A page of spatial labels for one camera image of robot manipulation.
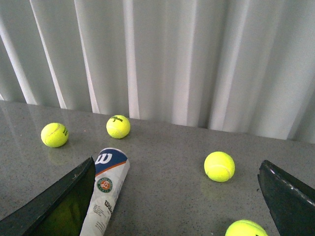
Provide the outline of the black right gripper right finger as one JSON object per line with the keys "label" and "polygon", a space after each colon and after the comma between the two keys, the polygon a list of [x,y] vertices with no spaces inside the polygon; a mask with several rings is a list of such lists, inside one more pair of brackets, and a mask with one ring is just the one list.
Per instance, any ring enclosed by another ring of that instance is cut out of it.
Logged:
{"label": "black right gripper right finger", "polygon": [[315,234],[315,190],[264,160],[257,176],[264,200],[282,236]]}

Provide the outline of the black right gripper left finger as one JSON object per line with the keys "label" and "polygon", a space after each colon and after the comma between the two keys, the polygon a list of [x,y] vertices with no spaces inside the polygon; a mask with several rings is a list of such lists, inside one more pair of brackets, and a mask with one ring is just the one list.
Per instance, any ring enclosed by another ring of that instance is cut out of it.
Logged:
{"label": "black right gripper left finger", "polygon": [[90,157],[0,222],[2,236],[78,236],[94,191]]}

